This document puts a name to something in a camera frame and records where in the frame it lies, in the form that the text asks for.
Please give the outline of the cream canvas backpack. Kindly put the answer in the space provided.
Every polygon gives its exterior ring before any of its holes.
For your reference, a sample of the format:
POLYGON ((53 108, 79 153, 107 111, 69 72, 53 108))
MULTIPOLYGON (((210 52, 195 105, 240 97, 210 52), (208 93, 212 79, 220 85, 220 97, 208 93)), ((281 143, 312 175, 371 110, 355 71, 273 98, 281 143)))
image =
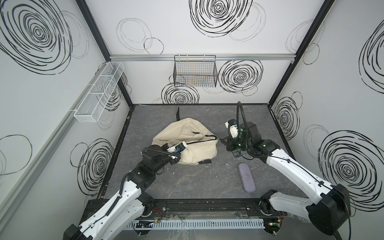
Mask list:
POLYGON ((167 145, 175 150, 179 144, 184 144, 179 164, 206 165, 212 163, 217 156, 219 138, 210 132, 202 123, 192 118, 180 118, 180 111, 176 113, 176 121, 153 138, 153 145, 167 145))

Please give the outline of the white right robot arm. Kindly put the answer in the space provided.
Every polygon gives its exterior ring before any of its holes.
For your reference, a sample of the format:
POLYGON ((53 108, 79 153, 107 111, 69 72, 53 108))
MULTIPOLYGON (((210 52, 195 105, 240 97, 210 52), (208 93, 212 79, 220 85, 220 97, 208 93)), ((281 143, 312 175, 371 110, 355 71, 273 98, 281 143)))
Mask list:
POLYGON ((350 194, 341 184, 332 185, 318 177, 289 156, 279 145, 262 139, 255 124, 239 124, 232 119, 225 123, 228 136, 222 140, 229 152, 246 151, 253 159, 278 170, 306 195, 299 198, 269 190, 259 201, 265 216, 289 213, 310 221, 319 231, 332 236, 351 219, 350 194))

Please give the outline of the purple pencil case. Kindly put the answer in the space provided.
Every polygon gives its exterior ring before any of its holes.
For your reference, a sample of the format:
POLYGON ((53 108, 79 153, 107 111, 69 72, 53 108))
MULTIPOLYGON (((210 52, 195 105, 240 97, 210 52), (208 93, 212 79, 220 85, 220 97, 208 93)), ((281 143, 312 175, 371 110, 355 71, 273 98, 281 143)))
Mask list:
POLYGON ((250 167, 246 163, 240 163, 238 165, 238 171, 243 184, 243 188, 247 193, 252 193, 256 190, 256 185, 250 170, 250 167))

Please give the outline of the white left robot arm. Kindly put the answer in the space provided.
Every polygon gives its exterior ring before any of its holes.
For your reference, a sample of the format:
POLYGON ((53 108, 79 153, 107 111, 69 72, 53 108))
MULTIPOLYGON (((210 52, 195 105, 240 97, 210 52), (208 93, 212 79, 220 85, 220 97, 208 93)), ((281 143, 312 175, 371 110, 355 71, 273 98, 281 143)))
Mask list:
POLYGON ((142 215, 149 215, 153 198, 146 189, 155 181, 157 172, 167 164, 174 165, 187 148, 185 142, 173 147, 151 145, 142 149, 142 161, 121 180, 119 190, 96 213, 79 226, 70 225, 65 240, 112 240, 126 226, 142 215))

